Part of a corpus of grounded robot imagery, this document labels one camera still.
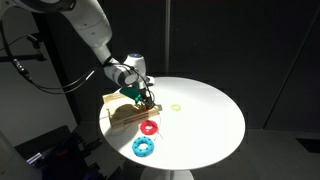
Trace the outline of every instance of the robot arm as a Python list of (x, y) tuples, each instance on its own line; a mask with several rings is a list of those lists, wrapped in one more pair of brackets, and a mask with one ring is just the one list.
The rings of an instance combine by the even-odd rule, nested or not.
[(147, 108), (151, 95), (146, 91), (146, 67), (141, 55), (129, 54), (124, 65), (112, 58), (107, 43), (112, 36), (109, 21), (97, 0), (0, 0), (0, 20), (13, 6), (38, 13), (61, 12), (104, 66), (106, 76), (120, 87), (134, 85), (142, 93)]

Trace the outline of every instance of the round white table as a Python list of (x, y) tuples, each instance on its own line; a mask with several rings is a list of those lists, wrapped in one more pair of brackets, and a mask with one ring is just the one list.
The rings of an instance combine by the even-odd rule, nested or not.
[(192, 169), (215, 164), (234, 152), (245, 133), (244, 117), (226, 94), (205, 83), (176, 77), (155, 78), (150, 87), (160, 114), (151, 117), (159, 133), (147, 136), (154, 150), (138, 157), (132, 145), (144, 135), (134, 122), (112, 129), (106, 106), (100, 112), (100, 128), (107, 142), (126, 158), (145, 165), (141, 179), (193, 180)]

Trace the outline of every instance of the cable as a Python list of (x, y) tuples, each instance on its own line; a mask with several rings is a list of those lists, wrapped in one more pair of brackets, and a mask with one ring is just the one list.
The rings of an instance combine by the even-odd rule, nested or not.
[(21, 40), (21, 39), (23, 39), (23, 38), (26, 38), (26, 37), (28, 37), (28, 36), (27, 36), (27, 35), (20, 36), (20, 37), (18, 37), (17, 39), (15, 39), (14, 41), (12, 41), (11, 43), (9, 43), (8, 46), (10, 47), (11, 45), (13, 45), (14, 43), (16, 43), (17, 41), (19, 41), (19, 40)]
[[(91, 72), (89, 71), (90, 74), (87, 75), (87, 77), (86, 77), (85, 80), (83, 80), (79, 85), (77, 85), (76, 87), (74, 87), (74, 88), (72, 88), (72, 89), (70, 89), (70, 90), (68, 90), (68, 91), (52, 92), (52, 91), (48, 91), (47, 89), (61, 89), (61, 88), (60, 88), (60, 87), (59, 87), (59, 88), (43, 87), (43, 86), (40, 86), (40, 85), (38, 85), (38, 84), (36, 84), (36, 83), (33, 83), (33, 84), (34, 84), (39, 90), (41, 90), (41, 91), (43, 91), (43, 92), (46, 92), (46, 93), (49, 93), (49, 94), (67, 94), (67, 93), (70, 93), (70, 92), (75, 91), (75, 90), (78, 89), (80, 86), (82, 86), (82, 85), (91, 77), (91, 75), (92, 75), (93, 73), (95, 73), (95, 71), (98, 70), (98, 69), (99, 69), (99, 68), (96, 68), (95, 70), (93, 70), (93, 71), (91, 71)], [(73, 85), (73, 84), (77, 83), (79, 80), (81, 80), (83, 77), (85, 77), (86, 74), (84, 74), (82, 77), (80, 77), (77, 81), (75, 81), (75, 82), (73, 82), (73, 83), (71, 83), (71, 84), (69, 84), (69, 85), (67, 85), (67, 86), (63, 86), (63, 87), (66, 88), (66, 87), (69, 87), (70, 85)]]
[(146, 80), (141, 76), (140, 73), (138, 73), (138, 71), (137, 71), (134, 67), (129, 66), (129, 65), (127, 65), (127, 64), (122, 64), (122, 65), (129, 67), (132, 71), (134, 71), (134, 72), (138, 75), (138, 79), (139, 79), (139, 77), (142, 79), (143, 83), (144, 83), (145, 86), (146, 86), (146, 89), (147, 89), (148, 93), (149, 93), (150, 96), (151, 96), (151, 101), (152, 101), (151, 109), (152, 109), (152, 108), (155, 106), (155, 103), (154, 103), (154, 102), (155, 102), (155, 96), (154, 96), (154, 94), (150, 91), (149, 86), (148, 86)]
[[(73, 92), (74, 90), (78, 89), (80, 86), (82, 86), (90, 77), (93, 73), (96, 72), (96, 70), (102, 68), (102, 66), (97, 66), (97, 67), (94, 67), (92, 68), (90, 71), (88, 71), (87, 73), (85, 73), (84, 75), (82, 75), (80, 78), (78, 78), (76, 81), (68, 84), (68, 85), (65, 85), (65, 86), (62, 86), (62, 87), (45, 87), (45, 86), (41, 86), (39, 84), (36, 84), (33, 82), (32, 78), (30, 77), (29, 75), (29, 72), (23, 68), (19, 61), (17, 59), (14, 59), (13, 55), (12, 55), (12, 52), (9, 48), (9, 44), (7, 42), (7, 39), (5, 37), (5, 34), (4, 34), (4, 28), (3, 28), (3, 23), (2, 21), (0, 21), (0, 31), (1, 31), (1, 37), (2, 37), (2, 40), (3, 40), (3, 46), (4, 46), (4, 49), (7, 53), (7, 55), (9, 56), (9, 58), (11, 59), (11, 62), (13, 64), (13, 66), (17, 69), (17, 71), (19, 72), (20, 75), (22, 75), (29, 83), (31, 83), (32, 85), (34, 85), (36, 88), (38, 88), (39, 90), (43, 91), (43, 92), (46, 92), (46, 93), (49, 93), (49, 94), (66, 94), (66, 93), (70, 93), (70, 92)], [(13, 44), (14, 42), (18, 41), (19, 39), (22, 39), (23, 37), (19, 37), (17, 38), (15, 41), (13, 41), (11, 44)], [(80, 82), (79, 85), (77, 85), (76, 87), (68, 90), (68, 91), (63, 91), (63, 92), (52, 92), (52, 91), (48, 91), (48, 90), (63, 90), (65, 88), (69, 88), (73, 85), (75, 85), (76, 83)]]
[(162, 119), (161, 119), (161, 114), (158, 115), (159, 117), (159, 125), (158, 125), (158, 131), (157, 131), (157, 134), (156, 134), (156, 137), (153, 139), (154, 141), (157, 140), (158, 138), (158, 135), (160, 135), (160, 137), (163, 139), (163, 136), (161, 135), (160, 133), (160, 129), (161, 129), (161, 122), (162, 122)]
[(129, 68), (130, 70), (132, 70), (132, 71), (137, 75), (135, 82), (139, 80), (139, 75), (138, 75), (137, 71), (135, 71), (135, 68), (134, 68), (134, 67), (129, 66), (129, 65), (127, 65), (127, 64), (120, 64), (120, 65), (124, 66), (125, 69), (126, 69), (126, 71), (127, 71), (130, 75), (131, 75), (131, 71), (129, 71), (127, 68)]
[(84, 77), (86, 77), (86, 80), (89, 79), (91, 77), (91, 75), (93, 73), (95, 73), (96, 70), (98, 70), (99, 66), (96, 66), (94, 68), (92, 68), (91, 70), (89, 70), (88, 72), (86, 72), (85, 74), (83, 74), (80, 78), (78, 78), (77, 80), (73, 81), (72, 83), (68, 84), (68, 85), (65, 85), (65, 86), (61, 86), (61, 87), (45, 87), (45, 86), (41, 86), (41, 85), (37, 85), (39, 88), (42, 88), (42, 89), (65, 89), (65, 88), (68, 88), (74, 84), (76, 84), (77, 82), (79, 82), (81, 79), (83, 79)]

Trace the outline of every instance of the metal stand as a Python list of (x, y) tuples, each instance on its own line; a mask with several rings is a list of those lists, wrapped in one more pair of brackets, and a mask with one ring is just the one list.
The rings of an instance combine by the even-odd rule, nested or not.
[(194, 180), (189, 170), (171, 171), (145, 168), (140, 180)]

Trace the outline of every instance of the wooden board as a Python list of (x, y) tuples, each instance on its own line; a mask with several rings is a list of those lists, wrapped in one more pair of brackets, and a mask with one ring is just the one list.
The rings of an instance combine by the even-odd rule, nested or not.
[(107, 106), (106, 110), (109, 116), (112, 128), (122, 127), (127, 123), (143, 121), (158, 115), (157, 106), (146, 110), (144, 106), (135, 104), (134, 100), (120, 93), (112, 93), (103, 96), (103, 102)]

